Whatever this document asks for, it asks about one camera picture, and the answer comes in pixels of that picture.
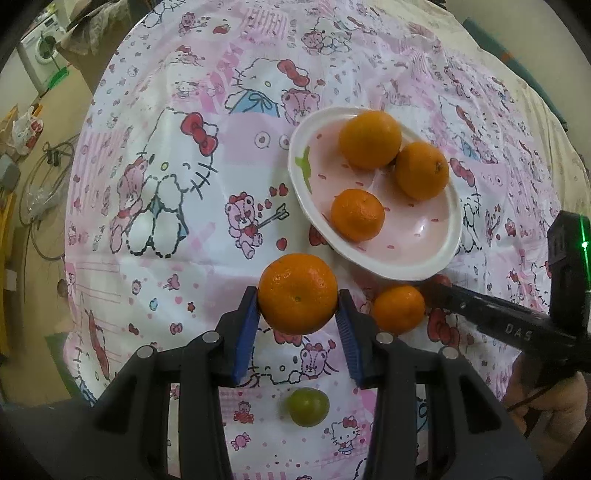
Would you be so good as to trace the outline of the right hand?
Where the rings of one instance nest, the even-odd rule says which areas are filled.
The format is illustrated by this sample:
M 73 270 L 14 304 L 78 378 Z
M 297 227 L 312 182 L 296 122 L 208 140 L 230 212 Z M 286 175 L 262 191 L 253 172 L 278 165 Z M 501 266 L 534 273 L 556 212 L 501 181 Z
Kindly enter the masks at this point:
M 529 410 L 549 414 L 544 432 L 534 443 L 541 462 L 556 464 L 568 451 L 586 424 L 588 387 L 581 372 L 559 381 L 546 393 L 510 412 L 521 433 L 526 431 Z

